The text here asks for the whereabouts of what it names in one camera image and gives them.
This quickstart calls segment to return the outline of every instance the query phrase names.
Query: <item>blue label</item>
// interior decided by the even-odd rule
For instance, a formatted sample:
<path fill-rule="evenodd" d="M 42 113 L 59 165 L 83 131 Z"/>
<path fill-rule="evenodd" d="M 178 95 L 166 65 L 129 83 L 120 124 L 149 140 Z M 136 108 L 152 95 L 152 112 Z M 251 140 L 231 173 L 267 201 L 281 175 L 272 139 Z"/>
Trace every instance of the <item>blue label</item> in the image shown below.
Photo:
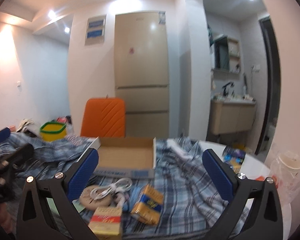
<path fill-rule="evenodd" d="M 102 30 L 91 31 L 87 33 L 87 39 L 102 36 Z"/>
<path fill-rule="evenodd" d="M 143 202 L 144 204 L 146 204 L 149 208 L 157 211 L 157 212 L 161 212 L 161 205 L 158 204 L 156 201 L 152 200 L 151 198 L 149 198 L 147 195 L 143 194 L 140 198 L 140 202 Z"/>
<path fill-rule="evenodd" d="M 89 22 L 88 24 L 88 28 L 96 28 L 96 27 L 101 27 L 103 26 L 103 20 L 99 20 L 99 21 L 94 21 L 94 22 Z"/>
<path fill-rule="evenodd" d="M 147 178 L 149 176 L 149 171 L 132 171 L 132 177 Z"/>

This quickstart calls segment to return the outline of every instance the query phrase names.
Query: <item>wall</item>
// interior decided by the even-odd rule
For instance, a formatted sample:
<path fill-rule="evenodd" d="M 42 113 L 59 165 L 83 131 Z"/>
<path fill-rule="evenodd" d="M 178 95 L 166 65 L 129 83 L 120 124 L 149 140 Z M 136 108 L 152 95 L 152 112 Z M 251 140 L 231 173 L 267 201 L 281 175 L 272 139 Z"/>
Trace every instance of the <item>wall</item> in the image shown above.
<path fill-rule="evenodd" d="M 207 19 L 202 0 L 185 0 L 191 55 L 189 136 L 205 140 L 210 114 L 211 61 Z"/>
<path fill-rule="evenodd" d="M 169 60 L 169 136 L 178 135 L 180 71 L 178 34 L 173 0 L 117 0 L 89 5 L 74 12 L 71 28 L 68 87 L 74 131 L 80 134 L 84 107 L 89 98 L 114 96 L 114 21 L 115 15 L 135 11 L 166 11 Z M 103 44 L 85 46 L 87 20 L 106 16 Z"/>
<path fill-rule="evenodd" d="M 186 0 L 175 0 L 175 7 L 180 56 L 180 114 L 178 134 L 184 133 L 184 135 L 188 136 L 191 103 L 191 55 Z"/>
<path fill-rule="evenodd" d="M 264 122 L 268 87 L 266 48 L 258 15 L 255 14 L 242 21 L 240 23 L 240 32 L 248 93 L 257 101 L 256 119 L 252 129 L 247 132 L 246 142 L 246 146 L 254 152 L 257 148 Z M 253 65 L 260 65 L 260 71 L 252 72 L 251 67 Z"/>
<path fill-rule="evenodd" d="M 277 37 L 281 65 L 281 99 L 273 142 L 300 154 L 300 6 L 295 0 L 263 0 Z M 269 152 L 266 165 L 275 158 Z M 300 193 L 291 203 L 293 233 L 300 224 Z"/>
<path fill-rule="evenodd" d="M 23 118 L 43 124 L 70 114 L 67 51 L 53 39 L 0 23 L 0 129 L 18 127 Z"/>
<path fill-rule="evenodd" d="M 223 89 L 222 87 L 228 83 L 229 81 L 234 82 L 234 88 L 230 88 L 230 93 L 232 93 L 232 90 L 237 95 L 243 94 L 243 72 L 244 72 L 244 63 L 243 63 L 243 52 L 242 52 L 242 43 L 241 43 L 241 34 L 240 34 L 240 27 L 239 23 L 232 21 L 226 17 L 216 15 L 210 12 L 206 12 L 207 16 L 207 22 L 212 29 L 214 33 L 218 34 L 224 34 L 230 38 L 234 38 L 239 41 L 240 44 L 240 52 L 241 52 L 241 73 L 239 74 L 233 74 L 233 73 L 222 73 L 215 71 L 213 73 L 215 84 L 216 84 L 216 90 L 212 91 L 212 94 L 215 93 L 222 93 Z"/>

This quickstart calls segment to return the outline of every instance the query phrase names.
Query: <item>red and yellow box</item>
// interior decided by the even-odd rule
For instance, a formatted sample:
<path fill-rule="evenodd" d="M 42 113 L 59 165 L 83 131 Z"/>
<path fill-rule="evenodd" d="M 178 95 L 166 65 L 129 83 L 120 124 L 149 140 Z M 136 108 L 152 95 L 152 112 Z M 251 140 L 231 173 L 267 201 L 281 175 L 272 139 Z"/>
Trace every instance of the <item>red and yellow box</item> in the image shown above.
<path fill-rule="evenodd" d="M 121 240 L 121 215 L 121 208 L 98 207 L 90 220 L 89 228 L 100 240 Z"/>

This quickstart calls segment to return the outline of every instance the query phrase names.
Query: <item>bathroom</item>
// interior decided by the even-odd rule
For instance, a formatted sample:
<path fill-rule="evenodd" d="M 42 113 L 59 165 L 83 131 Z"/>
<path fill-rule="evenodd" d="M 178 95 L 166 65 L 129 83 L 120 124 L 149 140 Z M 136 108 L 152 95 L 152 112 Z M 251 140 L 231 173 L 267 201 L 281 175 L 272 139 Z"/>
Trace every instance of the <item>bathroom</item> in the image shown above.
<path fill-rule="evenodd" d="M 268 96 L 268 84 L 280 83 L 280 70 L 268 66 L 262 31 L 272 27 L 270 16 L 262 0 L 203 0 L 203 5 L 212 66 L 207 140 L 242 148 L 264 162 L 280 101 L 279 91 L 272 91 L 272 104 Z M 232 100 L 227 108 L 216 104 L 224 99 Z"/>

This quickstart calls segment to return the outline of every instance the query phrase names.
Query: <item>sink cabinet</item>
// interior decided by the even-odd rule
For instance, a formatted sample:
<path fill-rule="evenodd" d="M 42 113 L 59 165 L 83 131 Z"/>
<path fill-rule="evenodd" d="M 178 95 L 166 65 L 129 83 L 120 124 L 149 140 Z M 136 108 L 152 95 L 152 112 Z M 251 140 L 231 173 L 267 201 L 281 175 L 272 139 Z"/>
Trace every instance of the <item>sink cabinet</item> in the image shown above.
<path fill-rule="evenodd" d="M 251 130 L 256 104 L 211 101 L 210 131 L 214 135 Z"/>

